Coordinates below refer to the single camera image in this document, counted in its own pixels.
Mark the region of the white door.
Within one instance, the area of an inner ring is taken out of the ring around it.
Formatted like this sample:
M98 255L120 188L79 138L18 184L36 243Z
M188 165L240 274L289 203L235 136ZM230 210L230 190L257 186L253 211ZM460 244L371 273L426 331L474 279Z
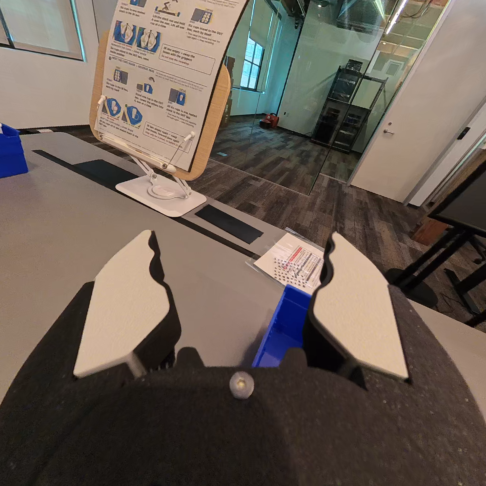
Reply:
M485 1L449 1L349 185L407 203L485 98Z

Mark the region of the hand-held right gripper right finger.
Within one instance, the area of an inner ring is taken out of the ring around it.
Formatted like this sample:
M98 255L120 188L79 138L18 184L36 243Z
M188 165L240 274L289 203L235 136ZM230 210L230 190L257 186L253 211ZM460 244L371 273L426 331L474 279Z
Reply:
M319 282L303 325L307 365L356 383L363 370L408 381L389 284L380 270L334 232Z

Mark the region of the blue plastic bin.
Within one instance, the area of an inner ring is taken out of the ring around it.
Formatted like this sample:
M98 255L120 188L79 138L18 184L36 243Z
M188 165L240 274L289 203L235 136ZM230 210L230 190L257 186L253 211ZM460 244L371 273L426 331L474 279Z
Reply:
M290 348L302 347L311 295L287 285L259 345L252 368L277 368Z
M1 178L28 173L28 171L19 131L1 124Z

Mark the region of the instruction sheet on stand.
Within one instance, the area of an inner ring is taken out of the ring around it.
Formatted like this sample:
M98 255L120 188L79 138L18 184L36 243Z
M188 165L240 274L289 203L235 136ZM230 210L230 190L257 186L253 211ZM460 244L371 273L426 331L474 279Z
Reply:
M179 179L174 175L177 169L170 162L160 162L154 156L137 150L136 148L128 145L118 138L112 137L111 135L103 134L101 131L98 131L98 135L99 139L106 144L113 146L130 155L131 159L133 159L133 161L135 161L135 163L144 171L144 173L146 173L146 175L149 177L150 182L147 192L151 197L163 200L170 200L174 198L187 199L192 195L191 188L189 187L187 182ZM185 195L177 195L174 190L169 190L165 186L161 185L162 179L154 171L154 168L161 169L164 172L171 174L171 176L180 186Z

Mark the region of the black metal stand frame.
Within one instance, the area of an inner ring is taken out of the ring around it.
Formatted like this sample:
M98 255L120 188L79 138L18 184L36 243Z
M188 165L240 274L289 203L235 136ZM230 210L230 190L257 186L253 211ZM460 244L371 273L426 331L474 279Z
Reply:
M449 226L394 283L398 287L406 280L406 289L421 282L432 287L438 296L433 310L445 310L445 304L453 311L461 307L466 325L485 327L485 238Z

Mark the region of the printed document sheet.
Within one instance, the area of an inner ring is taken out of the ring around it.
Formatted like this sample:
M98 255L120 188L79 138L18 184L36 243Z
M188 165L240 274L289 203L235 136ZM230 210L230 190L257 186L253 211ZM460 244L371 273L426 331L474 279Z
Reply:
M247 1L118 1L95 128L189 171Z

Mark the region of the black flat plate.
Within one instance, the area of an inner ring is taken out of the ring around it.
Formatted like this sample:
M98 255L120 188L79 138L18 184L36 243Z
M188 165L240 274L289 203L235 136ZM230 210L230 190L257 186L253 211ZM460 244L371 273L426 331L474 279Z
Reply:
M213 224L237 239L251 244L264 233L234 216L212 206L206 205L195 213L195 216Z

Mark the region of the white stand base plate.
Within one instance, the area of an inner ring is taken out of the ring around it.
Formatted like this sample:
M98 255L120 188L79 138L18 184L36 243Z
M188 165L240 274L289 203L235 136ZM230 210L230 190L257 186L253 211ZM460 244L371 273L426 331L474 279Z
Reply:
M145 175L116 186L122 194L170 218L186 215L207 203L207 198L192 190L185 181L159 174Z

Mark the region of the laminated instruction sheet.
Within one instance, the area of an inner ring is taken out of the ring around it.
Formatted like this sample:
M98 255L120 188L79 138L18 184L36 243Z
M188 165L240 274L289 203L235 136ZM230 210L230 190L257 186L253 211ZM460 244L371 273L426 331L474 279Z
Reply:
M265 253L247 264L279 285L292 286L312 295L320 285L324 249L286 228L283 236Z

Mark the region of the black round stand base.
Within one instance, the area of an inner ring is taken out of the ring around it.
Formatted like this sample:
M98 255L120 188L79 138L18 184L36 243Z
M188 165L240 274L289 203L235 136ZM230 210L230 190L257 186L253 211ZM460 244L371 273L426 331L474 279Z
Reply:
M389 284L397 286L394 282L403 273L402 269L391 268L384 273ZM424 305L428 308L434 308L438 304L438 296L435 291L427 283L421 282L416 287L412 289L406 289L405 283L401 283L398 287L402 290L402 293L410 300Z

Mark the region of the black server rack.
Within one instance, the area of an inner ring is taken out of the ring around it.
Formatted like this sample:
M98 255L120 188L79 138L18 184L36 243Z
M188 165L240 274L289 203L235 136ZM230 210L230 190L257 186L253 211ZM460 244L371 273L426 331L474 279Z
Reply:
M389 77L361 73L362 62L339 66L311 135L311 142L350 154Z

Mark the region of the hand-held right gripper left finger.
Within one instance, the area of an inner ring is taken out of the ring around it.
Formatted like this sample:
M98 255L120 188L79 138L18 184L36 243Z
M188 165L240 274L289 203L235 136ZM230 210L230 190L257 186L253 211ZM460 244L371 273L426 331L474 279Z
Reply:
M95 277L74 376L127 365L141 377L175 364L181 324L155 231L144 230Z

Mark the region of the brown wooden cabinet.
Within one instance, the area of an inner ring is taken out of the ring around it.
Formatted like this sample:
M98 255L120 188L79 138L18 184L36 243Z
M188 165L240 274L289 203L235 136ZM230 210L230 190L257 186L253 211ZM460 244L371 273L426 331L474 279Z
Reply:
M449 225L428 216L422 217L410 232L410 239L424 246L434 244L447 230Z

